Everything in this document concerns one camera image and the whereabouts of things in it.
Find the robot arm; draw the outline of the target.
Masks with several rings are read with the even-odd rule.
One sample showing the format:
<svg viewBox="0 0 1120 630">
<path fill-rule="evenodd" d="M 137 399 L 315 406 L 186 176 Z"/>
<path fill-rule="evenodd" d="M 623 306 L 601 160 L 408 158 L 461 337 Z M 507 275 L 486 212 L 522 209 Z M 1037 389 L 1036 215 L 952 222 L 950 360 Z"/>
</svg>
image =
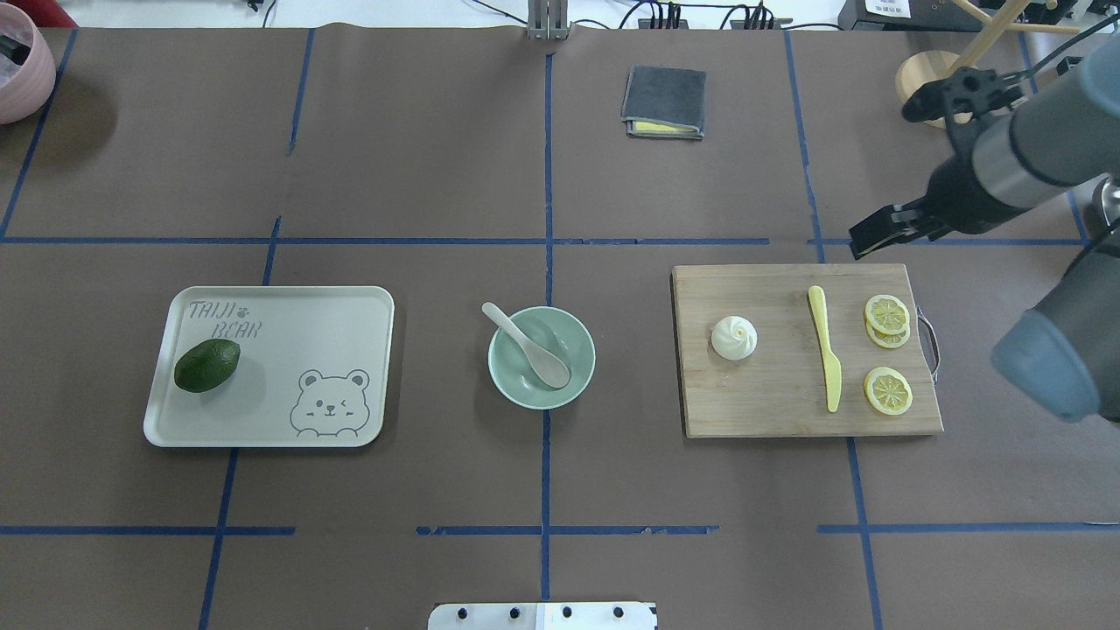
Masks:
<svg viewBox="0 0 1120 630">
<path fill-rule="evenodd" d="M 917 123 L 942 119 L 952 154 L 917 200 L 885 205 L 849 231 L 856 259 L 880 249 L 962 233 L 979 239 L 1081 185 L 1117 176 L 1119 83 L 1109 37 L 1047 89 L 964 66 L 920 85 L 900 106 Z M 1060 241 L 1067 267 L 997 341 L 990 362 L 1060 420 L 1117 421 L 1117 224 Z"/>
</svg>

